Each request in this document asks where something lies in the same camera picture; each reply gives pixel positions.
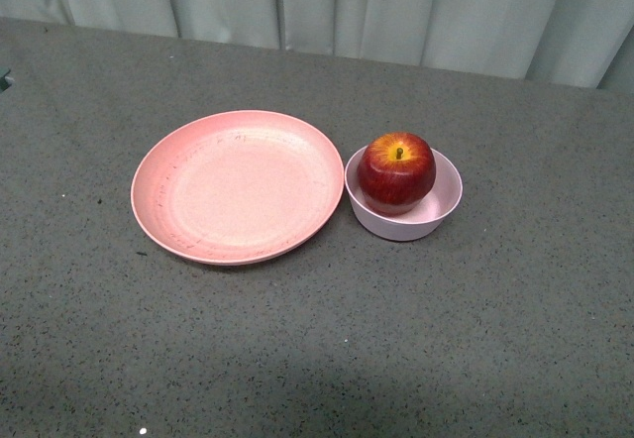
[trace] table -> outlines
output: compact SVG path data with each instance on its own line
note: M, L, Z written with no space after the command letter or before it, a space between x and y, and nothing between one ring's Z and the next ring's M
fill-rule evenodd
M634 97L0 19L0 435L632 436ZM429 237L346 195L301 247L191 263L130 206L147 151L236 109L344 162L387 131L461 172Z

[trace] pink bowl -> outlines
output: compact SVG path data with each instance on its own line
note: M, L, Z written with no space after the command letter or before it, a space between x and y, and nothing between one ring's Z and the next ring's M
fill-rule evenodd
M366 204L357 179L357 167L366 147L359 149L348 161L345 182L357 219L375 235L397 242L425 237L460 203L463 182L458 170L449 159L432 149L436 161L436 182L431 191L412 210L402 215L386 217L375 213Z

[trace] small bowl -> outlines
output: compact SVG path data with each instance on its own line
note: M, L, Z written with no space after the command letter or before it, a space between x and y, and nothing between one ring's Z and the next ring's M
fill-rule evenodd
M370 210L359 188L357 167L366 147L359 149L346 165L346 189L353 211L361 224L375 235L396 242L409 242L432 233L454 211L463 196L463 181L445 156L432 149L436 161L436 181L412 210L387 217Z

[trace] bowl rim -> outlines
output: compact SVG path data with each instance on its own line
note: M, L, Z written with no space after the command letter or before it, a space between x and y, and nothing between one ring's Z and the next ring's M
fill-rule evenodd
M366 211L366 213L371 215L372 217L379 218L379 219L381 219L384 222L391 223L391 224L394 224L394 225L430 225L430 224L433 224L435 222L439 222L439 221L442 221L443 219L445 219L454 210L456 210L456 208L460 204L460 201L463 198L463 179L462 179L462 177L460 175L460 172L458 171L458 169L456 168L454 163L452 163L449 160L449 158L447 158L447 156L442 154L440 151L437 151L437 150L435 150L433 148L430 148L432 150L432 152L434 153L434 156L439 156L441 159L443 159L449 165L450 170L456 175L456 178L458 179L458 195L457 195L456 201L453 203L453 205L445 213L443 213L442 215L439 215L438 217L435 217L433 220L427 220L427 221L424 221L424 222L404 220L404 219L400 218L400 217L402 217L402 215L396 215L396 216L393 216L393 217L387 217L385 215L381 215L379 213L376 213L373 210L370 210L368 207L363 205L357 199L357 197L353 194L353 192L352 192L352 190L350 188L350 185L349 185L349 181L348 181L348 176L349 176L349 171L350 171L350 164L352 163L352 161L356 157L361 156L363 154L363 152L366 150L367 147L368 147L368 145L365 145L362 148L358 149L348 159L348 162L346 163L346 168L344 169L344 184L346 185L346 190L348 191L348 195L350 196L351 200L355 204L357 204L359 207L361 207L364 211Z

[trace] curtain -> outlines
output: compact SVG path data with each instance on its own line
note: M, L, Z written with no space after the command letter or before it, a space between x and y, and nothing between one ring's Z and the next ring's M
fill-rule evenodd
M0 0L0 16L634 93L634 0Z

